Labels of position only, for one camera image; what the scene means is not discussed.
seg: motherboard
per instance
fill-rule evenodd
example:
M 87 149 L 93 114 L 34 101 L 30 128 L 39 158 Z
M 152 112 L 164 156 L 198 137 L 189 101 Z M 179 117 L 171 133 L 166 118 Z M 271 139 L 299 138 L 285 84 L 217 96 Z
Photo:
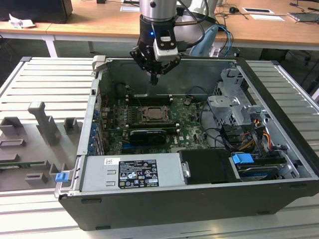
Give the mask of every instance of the motherboard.
M 189 97 L 127 97 L 102 111 L 107 155 L 176 153 L 209 148 L 199 123 L 200 103 Z

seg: paper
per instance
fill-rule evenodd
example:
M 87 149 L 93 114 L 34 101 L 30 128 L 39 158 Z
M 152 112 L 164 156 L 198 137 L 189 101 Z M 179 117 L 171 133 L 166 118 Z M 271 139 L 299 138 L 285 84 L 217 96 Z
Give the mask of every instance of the paper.
M 140 8 L 134 6 L 122 6 L 120 11 L 140 12 Z
M 21 20 L 21 19 L 18 19 L 14 16 L 12 16 L 11 14 L 9 14 L 9 17 L 10 17 L 10 24 L 12 26 L 14 26 L 15 28 L 19 28 L 19 29 L 22 29 L 22 28 L 26 28 L 26 27 L 33 27 L 35 26 L 35 24 L 32 22 L 32 20 Z
M 250 14 L 255 20 L 285 21 L 279 16 Z

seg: white table leg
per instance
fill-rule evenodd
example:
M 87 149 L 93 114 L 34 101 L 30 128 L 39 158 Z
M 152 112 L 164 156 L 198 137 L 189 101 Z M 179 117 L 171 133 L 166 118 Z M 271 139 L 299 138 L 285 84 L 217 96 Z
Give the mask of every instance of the white table leg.
M 89 50 L 90 50 L 90 53 L 94 53 L 94 46 L 93 46 L 93 42 L 92 41 L 88 41 L 89 43 Z
M 49 50 L 50 57 L 60 57 L 58 49 L 54 45 L 54 37 L 52 35 L 47 35 L 42 38 Z
M 315 102 L 319 101 L 319 89 L 316 90 L 316 92 L 313 94 L 312 98 Z

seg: black plastic frame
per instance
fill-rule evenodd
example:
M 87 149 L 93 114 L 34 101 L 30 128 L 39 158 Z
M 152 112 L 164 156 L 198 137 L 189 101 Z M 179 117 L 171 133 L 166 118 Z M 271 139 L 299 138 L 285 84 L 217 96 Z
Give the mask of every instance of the black plastic frame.
M 301 155 L 305 158 L 310 165 L 314 173 L 319 176 L 319 157 L 314 150 L 307 143 L 302 134 L 297 130 L 295 125 L 291 122 L 285 112 L 281 109 L 272 95 L 267 91 L 267 88 L 260 81 L 255 72 L 250 68 L 247 62 L 243 58 L 236 59 L 236 65 L 240 66 L 249 78 L 250 82 L 256 88 L 257 92 L 266 103 L 270 111 L 273 113 L 277 121 L 280 123 L 284 131 L 287 133 L 293 144 L 299 150 Z

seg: robotic arm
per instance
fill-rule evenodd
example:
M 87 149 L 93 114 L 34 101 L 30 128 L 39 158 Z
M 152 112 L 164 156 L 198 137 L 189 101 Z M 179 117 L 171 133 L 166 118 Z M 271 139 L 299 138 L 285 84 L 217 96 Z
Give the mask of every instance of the robotic arm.
M 176 40 L 174 27 L 196 25 L 205 20 L 214 22 L 215 19 L 209 15 L 209 10 L 214 10 L 216 4 L 217 0 L 193 0 L 187 12 L 195 20 L 176 22 L 175 0 L 140 0 L 140 38 L 130 55 L 140 68 L 150 75 L 152 85 L 156 85 L 161 75 L 169 72 L 180 62 L 179 42 Z

